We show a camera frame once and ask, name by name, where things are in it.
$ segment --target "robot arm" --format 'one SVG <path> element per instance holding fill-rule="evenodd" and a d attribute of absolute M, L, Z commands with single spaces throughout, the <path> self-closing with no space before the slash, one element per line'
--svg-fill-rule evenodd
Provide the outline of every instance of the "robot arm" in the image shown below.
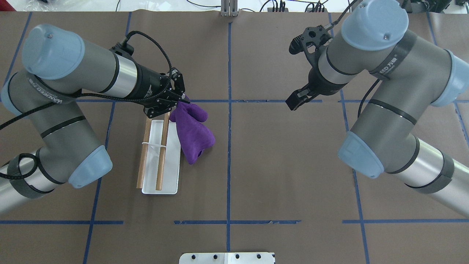
<path fill-rule="evenodd" d="M 347 133 L 339 158 L 370 178 L 393 174 L 469 217 L 469 168 L 410 133 L 428 106 L 447 105 L 466 90 L 469 64 L 407 27 L 398 2 L 366 0 L 327 47 L 319 39 L 329 38 L 324 27 L 307 29 L 290 52 L 319 44 L 315 53 L 305 51 L 313 69 L 287 104 L 295 110 L 319 94 L 334 94 L 367 70 L 382 84 Z"/>
<path fill-rule="evenodd" d="M 105 147 L 75 102 L 87 95 L 82 88 L 142 104 L 148 118 L 169 112 L 182 99 L 182 74 L 171 68 L 168 76 L 161 75 L 139 65 L 131 57 L 128 38 L 106 50 L 47 24 L 30 32 L 23 48 L 25 69 L 3 87 L 2 102 L 17 116 L 55 104 L 29 116 L 45 146 L 0 168 L 8 175 L 0 178 L 0 214 L 67 181 L 81 188 L 111 170 Z"/>

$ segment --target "wire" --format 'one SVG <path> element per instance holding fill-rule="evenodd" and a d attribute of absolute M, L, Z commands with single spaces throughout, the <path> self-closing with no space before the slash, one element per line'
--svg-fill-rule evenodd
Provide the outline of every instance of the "wire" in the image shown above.
<path fill-rule="evenodd" d="M 18 165 L 20 164 L 20 161 L 24 158 L 30 158 L 34 161 L 34 164 L 33 164 L 31 170 L 28 173 L 21 174 L 20 170 L 18 170 L 18 172 L 15 175 L 8 175 L 8 174 L 0 173 L 0 178 L 15 180 L 15 179 L 24 179 L 24 178 L 27 178 L 27 177 L 31 176 L 36 171 L 36 169 L 38 168 L 38 164 L 39 164 L 38 157 L 34 156 L 31 153 L 21 153 L 18 156 Z"/>
<path fill-rule="evenodd" d="M 376 79 L 373 85 L 368 89 L 368 91 L 363 96 L 362 101 L 360 102 L 360 106 L 358 107 L 357 118 L 359 118 L 360 114 L 362 113 L 363 103 L 365 103 L 366 98 L 368 97 L 368 95 L 370 95 L 370 93 L 373 91 L 373 89 L 376 87 L 378 83 L 379 83 L 379 79 Z"/>
<path fill-rule="evenodd" d="M 313 9 L 314 9 L 314 3 L 309 3 L 304 9 L 305 13 L 308 11 L 308 7 L 310 7 L 310 5 L 313 5 Z"/>
<path fill-rule="evenodd" d="M 29 116 L 29 115 L 31 115 L 31 114 L 36 113 L 37 111 L 44 110 L 44 109 L 49 108 L 49 107 L 51 107 L 51 106 L 53 106 L 53 105 L 55 105 L 55 103 L 50 102 L 50 103 L 45 104 L 45 105 L 43 105 L 43 106 L 36 107 L 36 108 L 34 108 L 34 109 L 32 109 L 32 110 L 29 110 L 29 111 L 27 111 L 27 112 L 24 112 L 24 113 L 20 114 L 19 116 L 14 117 L 14 118 L 12 118 L 12 119 L 6 121 L 5 123 L 1 124 L 1 125 L 0 125 L 0 130 L 4 129 L 5 127 L 7 127 L 7 126 L 9 126 L 9 125 L 11 125 L 11 124 L 13 124 L 14 122 L 20 120 L 21 118 L 27 117 L 27 116 Z"/>
<path fill-rule="evenodd" d="M 275 8 L 275 3 L 277 2 L 277 0 L 267 0 L 267 1 L 262 5 L 261 10 L 259 10 L 259 12 L 262 12 L 262 9 L 263 9 L 263 8 L 265 7 L 265 5 L 266 5 L 268 2 L 270 2 L 270 1 L 272 1 L 272 5 L 273 5 L 272 8 Z"/>
<path fill-rule="evenodd" d="M 347 10 L 349 10 L 352 7 L 352 5 L 354 5 L 357 1 L 358 0 L 353 0 L 350 4 L 348 4 L 348 7 L 344 10 L 344 12 L 342 12 L 342 14 L 339 16 L 339 18 L 336 21 L 332 22 L 332 25 L 334 26 L 337 25 L 345 16 L 345 13 L 347 13 Z"/>
<path fill-rule="evenodd" d="M 191 4 L 193 4 L 193 5 L 195 5 L 195 6 L 203 7 L 203 8 L 220 8 L 220 7 L 221 7 L 221 6 L 204 6 L 204 5 L 196 4 L 196 3 L 191 2 L 191 1 L 189 1 L 189 0 L 186 0 L 186 1 L 189 2 L 189 3 L 191 3 Z"/>

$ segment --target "purple stuffed animal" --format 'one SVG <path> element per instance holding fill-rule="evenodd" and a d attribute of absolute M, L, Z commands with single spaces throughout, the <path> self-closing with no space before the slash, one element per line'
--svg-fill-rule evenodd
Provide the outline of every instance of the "purple stuffed animal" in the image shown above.
<path fill-rule="evenodd" d="M 180 101 L 176 109 L 169 116 L 171 122 L 176 122 L 177 135 L 182 151 L 189 164 L 194 164 L 203 150 L 215 144 L 215 137 L 210 129 L 201 122 L 208 118 L 207 112 L 194 103 Z"/>

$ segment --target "blue tape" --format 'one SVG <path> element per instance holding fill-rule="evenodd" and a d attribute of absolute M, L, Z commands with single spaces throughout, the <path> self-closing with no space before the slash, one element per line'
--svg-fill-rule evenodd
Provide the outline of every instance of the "blue tape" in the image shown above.
<path fill-rule="evenodd" d="M 227 165 L 227 252 L 230 252 L 231 220 L 231 24 L 228 23 L 228 165 Z"/>
<path fill-rule="evenodd" d="M 29 22 L 31 21 L 31 16 L 32 16 L 32 12 L 29 12 L 28 19 L 26 20 L 26 24 L 24 25 L 23 32 L 21 33 L 20 41 L 18 41 L 15 54 L 13 55 L 13 59 L 11 60 L 11 63 L 10 63 L 10 68 L 8 69 L 7 76 L 2 86 L 4 86 L 7 83 L 8 79 L 10 78 L 13 65 L 15 64 L 15 61 L 16 61 L 16 56 L 18 56 L 18 51 L 20 50 L 21 43 L 23 42 L 24 35 L 26 34 L 26 29 L 28 28 Z"/>
<path fill-rule="evenodd" d="M 414 224 L 414 223 L 469 223 L 469 219 L 367 219 L 342 220 L 343 224 Z"/>

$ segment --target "blue tape line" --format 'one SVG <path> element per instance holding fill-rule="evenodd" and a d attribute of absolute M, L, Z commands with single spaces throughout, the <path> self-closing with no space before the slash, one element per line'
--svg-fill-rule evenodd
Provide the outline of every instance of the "blue tape line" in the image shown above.
<path fill-rule="evenodd" d="M 228 103 L 228 100 L 217 100 L 217 99 L 209 99 L 209 100 L 205 100 L 205 99 L 200 99 L 200 100 L 190 100 L 191 102 L 193 103 Z"/>
<path fill-rule="evenodd" d="M 367 219 L 342 220 L 343 224 L 469 223 L 469 219 Z"/>
<path fill-rule="evenodd" d="M 360 103 L 362 102 L 362 100 L 339 100 L 337 101 L 338 103 L 342 103 L 342 102 L 345 102 L 345 103 Z"/>
<path fill-rule="evenodd" d="M 2 225 L 89 225 L 89 221 L 74 220 L 0 220 Z"/>
<path fill-rule="evenodd" d="M 232 225 L 265 225 L 265 224 L 280 224 L 280 225 L 296 225 L 301 220 L 231 220 Z"/>
<path fill-rule="evenodd" d="M 129 27 L 130 27 L 130 20 L 132 19 L 132 12 L 129 12 L 129 16 L 127 17 L 127 27 L 125 28 L 125 35 L 129 33 Z"/>
<path fill-rule="evenodd" d="M 461 124 L 462 132 L 464 133 L 464 139 L 466 140 L 466 144 L 469 147 L 468 131 L 466 129 L 466 126 L 464 125 L 464 121 L 462 120 L 461 111 L 459 110 L 459 106 L 456 102 L 453 102 L 453 104 L 454 104 L 454 107 L 456 108 L 456 113 L 458 114 L 459 123 Z"/>
<path fill-rule="evenodd" d="M 348 132 L 348 119 L 347 119 L 347 112 L 345 109 L 345 99 L 344 99 L 344 92 L 340 90 L 340 101 L 342 103 L 342 113 L 344 115 L 344 122 L 345 122 L 345 131 Z"/>
<path fill-rule="evenodd" d="M 124 221 L 94 221 L 95 225 L 123 225 Z"/>
<path fill-rule="evenodd" d="M 0 225 L 89 225 L 80 220 L 0 220 Z M 95 221 L 95 225 L 123 225 L 124 221 Z"/>
<path fill-rule="evenodd" d="M 296 225 L 301 220 L 230 220 L 230 225 Z M 175 225 L 227 225 L 225 220 L 183 220 L 174 221 Z"/>
<path fill-rule="evenodd" d="M 433 39 L 433 43 L 438 46 L 437 40 L 435 38 L 435 34 L 433 33 L 433 26 L 431 24 L 430 13 L 429 12 L 427 12 L 427 20 L 428 20 L 428 26 L 430 27 L 430 33 L 431 33 L 431 38 Z"/>
<path fill-rule="evenodd" d="M 355 182 L 355 196 L 356 196 L 356 203 L 358 205 L 358 217 L 360 218 L 360 228 L 362 230 L 362 240 L 363 240 L 363 249 L 365 252 L 365 261 L 367 264 L 370 264 L 370 256 L 368 254 L 368 243 L 366 241 L 365 224 L 363 222 L 362 201 L 360 199 L 360 190 L 358 188 L 358 180 L 356 178 L 355 170 L 353 170 L 353 179 Z"/>
<path fill-rule="evenodd" d="M 26 20 L 26 24 L 24 25 L 24 28 L 23 28 L 23 33 L 21 33 L 20 41 L 18 41 L 18 45 L 16 46 L 15 55 L 13 55 L 13 59 L 11 60 L 10 68 L 8 69 L 8 72 L 7 72 L 7 77 L 5 78 L 5 81 L 3 82 L 2 86 L 4 86 L 7 83 L 8 79 L 10 78 L 11 71 L 13 70 L 13 65 L 15 64 L 15 61 L 16 61 L 16 56 L 18 56 L 18 51 L 20 50 L 21 43 L 23 42 L 24 35 L 26 34 L 26 29 L 28 29 L 31 16 L 32 16 L 32 12 L 30 12 L 28 15 L 28 19 Z"/>
<path fill-rule="evenodd" d="M 231 220 L 231 23 L 228 23 L 228 165 L 227 165 L 227 252 L 230 252 Z"/>
<path fill-rule="evenodd" d="M 106 141 L 104 143 L 104 146 L 106 147 L 106 149 L 107 149 L 107 145 L 109 143 L 109 132 L 111 131 L 111 124 L 113 123 L 115 106 L 116 106 L 116 103 L 113 102 L 113 104 L 111 106 L 111 114 L 109 115 L 109 122 L 107 123 Z"/>
<path fill-rule="evenodd" d="M 175 221 L 175 225 L 226 225 L 225 220 L 183 220 Z"/>
<path fill-rule="evenodd" d="M 232 100 L 233 103 L 285 103 L 285 100 L 272 100 L 272 99 L 266 99 L 266 100 Z M 310 103 L 322 103 L 322 100 L 311 100 L 309 101 Z"/>

